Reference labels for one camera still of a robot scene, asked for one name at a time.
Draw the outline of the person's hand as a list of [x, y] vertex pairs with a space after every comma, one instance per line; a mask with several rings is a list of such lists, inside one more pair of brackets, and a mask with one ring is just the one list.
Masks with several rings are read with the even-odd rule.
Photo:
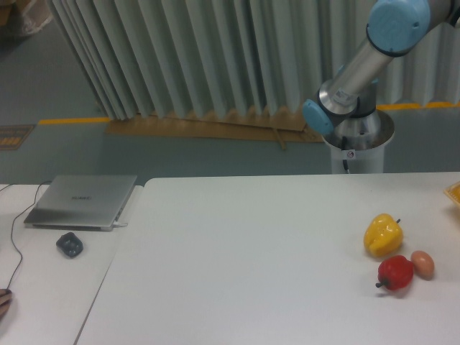
[[1, 289], [0, 293], [0, 319], [9, 311], [13, 301], [13, 292], [10, 289]]

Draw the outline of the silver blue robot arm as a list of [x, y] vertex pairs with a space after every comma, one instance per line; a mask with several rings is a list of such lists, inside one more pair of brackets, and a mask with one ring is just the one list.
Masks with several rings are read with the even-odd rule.
[[459, 26], [458, 1], [377, 1], [354, 57], [321, 85], [315, 100], [303, 104], [306, 124], [322, 135], [330, 134], [358, 113], [364, 91], [393, 59], [408, 54], [444, 22]]

